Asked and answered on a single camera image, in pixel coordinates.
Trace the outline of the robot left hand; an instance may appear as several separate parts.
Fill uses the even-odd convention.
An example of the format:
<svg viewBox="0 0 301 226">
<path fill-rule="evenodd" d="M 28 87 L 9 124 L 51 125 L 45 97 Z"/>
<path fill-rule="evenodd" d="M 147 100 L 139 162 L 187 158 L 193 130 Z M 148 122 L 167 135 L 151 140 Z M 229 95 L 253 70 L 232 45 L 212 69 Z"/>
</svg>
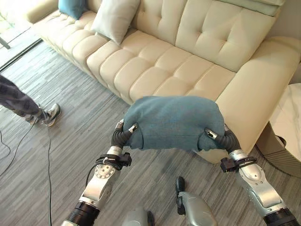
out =
<svg viewBox="0 0 301 226">
<path fill-rule="evenodd" d="M 129 141 L 132 134 L 138 129 L 138 124 L 135 123 L 128 130 L 123 130 L 124 119 L 120 120 L 112 134 L 111 138 L 111 147 L 117 147 L 121 150 L 125 146 L 125 144 Z"/>
</svg>

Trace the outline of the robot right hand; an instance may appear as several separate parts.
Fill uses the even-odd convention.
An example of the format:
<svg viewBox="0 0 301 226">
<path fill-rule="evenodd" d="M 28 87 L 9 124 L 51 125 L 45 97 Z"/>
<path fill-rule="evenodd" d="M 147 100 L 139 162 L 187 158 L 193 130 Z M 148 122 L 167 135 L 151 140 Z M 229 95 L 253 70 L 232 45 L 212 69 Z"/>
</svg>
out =
<svg viewBox="0 0 301 226">
<path fill-rule="evenodd" d="M 241 150 L 241 145 L 239 143 L 238 138 L 233 133 L 233 131 L 224 124 L 224 135 L 218 135 L 215 132 L 213 132 L 209 128 L 205 128 L 205 134 L 215 141 L 215 143 L 221 147 L 222 149 L 225 149 L 228 153 L 232 153 L 236 150 Z"/>
</svg>

